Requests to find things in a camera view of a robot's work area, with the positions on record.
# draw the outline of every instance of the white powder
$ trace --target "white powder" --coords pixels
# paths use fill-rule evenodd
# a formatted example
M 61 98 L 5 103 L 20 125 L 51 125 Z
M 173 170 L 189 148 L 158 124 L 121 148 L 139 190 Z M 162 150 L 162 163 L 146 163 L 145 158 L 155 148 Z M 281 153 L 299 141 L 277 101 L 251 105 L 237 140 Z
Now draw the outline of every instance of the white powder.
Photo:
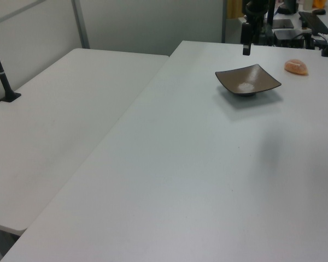
M 244 93 L 250 93 L 255 89 L 255 87 L 251 83 L 242 83 L 238 86 L 238 89 Z

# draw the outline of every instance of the table surface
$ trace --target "table surface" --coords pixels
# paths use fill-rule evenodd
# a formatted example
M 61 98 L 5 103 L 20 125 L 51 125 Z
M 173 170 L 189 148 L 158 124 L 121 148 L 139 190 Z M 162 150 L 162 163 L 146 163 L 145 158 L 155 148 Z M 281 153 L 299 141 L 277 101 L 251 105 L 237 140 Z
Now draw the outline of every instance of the table surface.
M 76 49 L 0 102 L 0 229 L 21 235 L 168 57 Z
M 282 85 L 214 74 L 255 63 Z M 328 58 L 182 42 L 3 261 L 328 261 Z

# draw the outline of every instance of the dish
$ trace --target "dish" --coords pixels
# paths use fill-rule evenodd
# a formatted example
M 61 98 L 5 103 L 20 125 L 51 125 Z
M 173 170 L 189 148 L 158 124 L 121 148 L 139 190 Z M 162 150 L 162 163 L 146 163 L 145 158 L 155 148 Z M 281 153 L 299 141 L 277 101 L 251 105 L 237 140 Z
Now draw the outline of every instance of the dish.
M 215 75 L 227 90 L 239 96 L 252 96 L 281 85 L 258 64 L 215 72 Z

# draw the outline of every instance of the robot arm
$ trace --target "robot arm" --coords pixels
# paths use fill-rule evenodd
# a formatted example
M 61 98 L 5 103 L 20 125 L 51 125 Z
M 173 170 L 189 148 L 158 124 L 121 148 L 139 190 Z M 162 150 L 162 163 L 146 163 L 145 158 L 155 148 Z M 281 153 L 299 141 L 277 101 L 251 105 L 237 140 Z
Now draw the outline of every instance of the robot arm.
M 251 44 L 259 43 L 259 36 L 264 28 L 264 17 L 268 12 L 267 24 L 272 26 L 274 5 L 276 0 L 243 0 L 242 12 L 247 22 L 242 24 L 241 44 L 243 55 L 250 55 Z

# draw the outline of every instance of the orange object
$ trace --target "orange object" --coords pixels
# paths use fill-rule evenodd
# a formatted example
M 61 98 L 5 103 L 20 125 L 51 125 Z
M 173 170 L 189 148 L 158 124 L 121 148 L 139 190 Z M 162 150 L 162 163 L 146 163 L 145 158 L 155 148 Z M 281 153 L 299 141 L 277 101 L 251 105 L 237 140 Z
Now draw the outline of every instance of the orange object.
M 285 62 L 284 69 L 297 75 L 308 75 L 307 66 L 298 59 L 291 59 Z
M 313 0 L 313 7 L 322 9 L 327 0 Z

